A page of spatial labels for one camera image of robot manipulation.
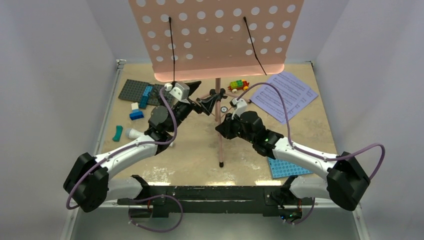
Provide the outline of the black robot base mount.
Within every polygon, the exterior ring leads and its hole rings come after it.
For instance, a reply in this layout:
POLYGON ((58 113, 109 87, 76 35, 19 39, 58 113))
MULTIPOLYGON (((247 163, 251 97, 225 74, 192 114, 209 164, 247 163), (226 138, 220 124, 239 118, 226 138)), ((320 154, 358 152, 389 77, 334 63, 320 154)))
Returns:
POLYGON ((149 186, 135 199, 122 198, 120 205, 144 206, 131 212, 135 218, 167 218, 170 213, 261 214, 297 220, 306 214, 312 199, 299 199, 277 186, 149 186))

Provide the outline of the dark grey building baseplate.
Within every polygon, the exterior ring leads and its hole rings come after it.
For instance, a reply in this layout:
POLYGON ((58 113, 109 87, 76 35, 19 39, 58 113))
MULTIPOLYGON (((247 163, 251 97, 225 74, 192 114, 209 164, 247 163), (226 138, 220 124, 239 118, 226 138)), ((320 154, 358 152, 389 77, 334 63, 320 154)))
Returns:
POLYGON ((163 84, 153 84, 145 81, 127 79, 120 94, 118 95, 118 98, 124 101, 139 103, 140 98, 147 86, 152 86, 152 91, 149 94, 147 105, 159 106, 162 102, 159 91, 164 86, 163 84))

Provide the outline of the pink music stand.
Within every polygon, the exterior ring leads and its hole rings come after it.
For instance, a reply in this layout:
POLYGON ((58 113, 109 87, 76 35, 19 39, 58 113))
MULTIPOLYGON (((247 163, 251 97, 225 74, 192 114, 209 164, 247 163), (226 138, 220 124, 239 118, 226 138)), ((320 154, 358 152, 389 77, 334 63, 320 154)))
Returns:
POLYGON ((278 74, 302 0, 131 0, 160 82, 278 74))

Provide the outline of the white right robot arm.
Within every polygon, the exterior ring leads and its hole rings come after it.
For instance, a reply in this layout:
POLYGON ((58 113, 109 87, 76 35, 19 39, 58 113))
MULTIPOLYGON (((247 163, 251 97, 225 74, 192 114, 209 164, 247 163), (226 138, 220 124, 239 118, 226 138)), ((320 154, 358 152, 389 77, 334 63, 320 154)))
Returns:
POLYGON ((312 179, 297 176, 285 184, 280 196, 288 204, 303 198, 322 198, 353 211, 371 183, 354 156, 347 152, 338 156, 290 143, 288 137, 267 129, 254 111, 241 116, 228 113, 215 129, 225 139, 241 138, 249 142, 263 157, 291 162, 317 175, 312 179))

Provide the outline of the teal arch block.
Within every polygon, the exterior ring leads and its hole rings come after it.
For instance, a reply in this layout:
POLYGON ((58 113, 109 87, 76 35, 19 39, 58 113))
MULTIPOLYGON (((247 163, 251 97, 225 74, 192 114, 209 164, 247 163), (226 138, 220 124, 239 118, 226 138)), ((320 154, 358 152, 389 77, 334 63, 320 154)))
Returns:
POLYGON ((116 125, 115 126, 115 134, 112 137, 113 142, 119 142, 121 140, 122 132, 123 132, 123 126, 122 125, 116 125))

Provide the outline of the colourful brick toy car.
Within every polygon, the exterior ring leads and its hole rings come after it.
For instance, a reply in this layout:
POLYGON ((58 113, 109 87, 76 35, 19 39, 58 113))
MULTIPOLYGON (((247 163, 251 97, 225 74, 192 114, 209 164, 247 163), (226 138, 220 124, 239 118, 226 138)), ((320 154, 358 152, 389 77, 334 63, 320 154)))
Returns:
POLYGON ((236 94, 238 91, 246 91, 250 86, 250 83, 245 79, 239 79, 231 81, 227 87, 229 91, 236 94))

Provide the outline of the blue brick column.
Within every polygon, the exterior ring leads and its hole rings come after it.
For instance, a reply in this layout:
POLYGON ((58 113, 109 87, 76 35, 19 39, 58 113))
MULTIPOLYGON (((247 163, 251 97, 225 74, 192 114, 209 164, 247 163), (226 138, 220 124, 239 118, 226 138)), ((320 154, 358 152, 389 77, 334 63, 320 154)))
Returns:
POLYGON ((146 107, 148 105, 148 101, 149 101, 150 93, 151 93, 152 89, 153 89, 153 87, 151 85, 148 85, 144 89, 144 92, 142 93, 142 95, 140 97, 140 101, 138 103, 138 107, 140 109, 146 109, 146 107))

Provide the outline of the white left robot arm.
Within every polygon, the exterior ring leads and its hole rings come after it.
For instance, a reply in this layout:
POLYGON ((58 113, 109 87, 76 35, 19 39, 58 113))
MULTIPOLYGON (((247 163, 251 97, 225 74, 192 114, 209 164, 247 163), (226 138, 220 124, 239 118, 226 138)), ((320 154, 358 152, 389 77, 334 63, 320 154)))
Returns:
POLYGON ((170 118, 170 126, 150 125, 132 142, 113 151, 96 156, 87 152, 80 155, 63 184, 68 193, 66 208, 81 208, 89 213, 103 202, 122 198, 129 198, 138 205, 146 203, 149 191, 136 177, 125 181, 112 181, 112 178, 133 164, 165 151, 175 141, 179 124, 191 111, 206 112, 189 98, 200 84, 200 81, 167 83, 157 91, 162 101, 157 109, 170 118))

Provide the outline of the white microphone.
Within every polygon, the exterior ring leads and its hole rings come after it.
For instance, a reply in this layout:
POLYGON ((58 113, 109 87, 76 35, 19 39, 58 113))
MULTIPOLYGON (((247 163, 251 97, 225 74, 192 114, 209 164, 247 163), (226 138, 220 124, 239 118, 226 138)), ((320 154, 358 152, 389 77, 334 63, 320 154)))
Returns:
POLYGON ((138 131, 134 128, 127 128, 125 131, 125 136, 129 139, 135 140, 141 136, 143 136, 144 133, 141 131, 138 131))

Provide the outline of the light blue building baseplate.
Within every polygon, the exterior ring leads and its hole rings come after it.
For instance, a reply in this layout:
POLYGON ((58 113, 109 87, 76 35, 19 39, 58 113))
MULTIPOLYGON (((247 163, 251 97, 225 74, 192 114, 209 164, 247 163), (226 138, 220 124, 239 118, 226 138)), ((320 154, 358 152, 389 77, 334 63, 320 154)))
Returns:
POLYGON ((273 179, 312 174, 311 171, 285 160, 268 157, 267 161, 273 179))

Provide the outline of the blue and white brick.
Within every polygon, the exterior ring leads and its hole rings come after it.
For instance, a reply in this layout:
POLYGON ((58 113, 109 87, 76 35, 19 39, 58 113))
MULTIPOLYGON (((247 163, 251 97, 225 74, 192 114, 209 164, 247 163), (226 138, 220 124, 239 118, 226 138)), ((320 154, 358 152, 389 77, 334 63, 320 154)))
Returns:
POLYGON ((131 104, 131 113, 129 114, 129 118, 134 121, 138 119, 144 118, 143 112, 139 108, 139 104, 137 102, 134 102, 131 104))

